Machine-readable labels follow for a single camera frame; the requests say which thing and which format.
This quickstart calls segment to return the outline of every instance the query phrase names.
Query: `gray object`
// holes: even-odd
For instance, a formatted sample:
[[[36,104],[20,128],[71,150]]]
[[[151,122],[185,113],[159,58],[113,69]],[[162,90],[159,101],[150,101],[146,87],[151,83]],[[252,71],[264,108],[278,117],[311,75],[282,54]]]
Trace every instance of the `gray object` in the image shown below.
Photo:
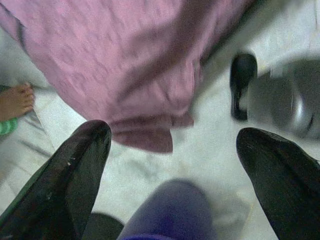
[[[235,119],[320,139],[320,60],[280,64],[258,77],[255,57],[239,54],[232,63],[230,87]]]

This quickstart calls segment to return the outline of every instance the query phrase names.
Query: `foot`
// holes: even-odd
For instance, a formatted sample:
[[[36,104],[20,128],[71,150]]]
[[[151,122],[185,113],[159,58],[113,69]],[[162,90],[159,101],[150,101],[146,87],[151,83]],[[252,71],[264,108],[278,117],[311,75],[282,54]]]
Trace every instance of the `foot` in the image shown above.
[[[20,117],[34,108],[35,96],[29,83],[0,93],[0,122]]]

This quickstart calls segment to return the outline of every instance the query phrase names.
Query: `pink cloth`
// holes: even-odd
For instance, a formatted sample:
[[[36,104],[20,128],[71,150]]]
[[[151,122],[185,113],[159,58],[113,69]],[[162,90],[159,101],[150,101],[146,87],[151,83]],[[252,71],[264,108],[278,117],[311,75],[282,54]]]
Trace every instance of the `pink cloth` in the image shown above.
[[[78,113],[165,153],[193,124],[201,59],[253,1],[1,0],[0,24]]]

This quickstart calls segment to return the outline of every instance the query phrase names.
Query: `white floor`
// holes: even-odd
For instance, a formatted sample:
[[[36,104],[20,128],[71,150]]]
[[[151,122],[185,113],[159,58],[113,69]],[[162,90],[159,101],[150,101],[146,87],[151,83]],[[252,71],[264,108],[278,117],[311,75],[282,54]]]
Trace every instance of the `white floor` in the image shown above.
[[[159,184],[187,178],[207,193],[218,239],[277,239],[237,157],[236,136],[250,124],[230,117],[230,65],[241,50],[255,53],[259,72],[294,55],[320,54],[320,0],[259,2],[263,4],[255,7],[205,66],[205,78],[191,109],[195,125],[172,131],[173,154],[154,154],[112,143],[95,212],[126,222]],[[85,120],[59,98],[3,32],[0,75],[0,84],[30,81],[37,86],[35,113],[40,120],[34,112],[28,114],[12,135],[0,138],[1,213],[36,169]],[[318,142],[281,135],[320,159]]]

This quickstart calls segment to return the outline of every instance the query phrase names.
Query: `person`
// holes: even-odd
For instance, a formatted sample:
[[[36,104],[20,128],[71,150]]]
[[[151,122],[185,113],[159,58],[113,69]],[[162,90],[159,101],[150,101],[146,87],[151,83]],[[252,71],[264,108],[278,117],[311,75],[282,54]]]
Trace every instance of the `person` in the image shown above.
[[[29,83],[20,84],[1,92],[0,123],[32,111],[34,103],[34,92]]]

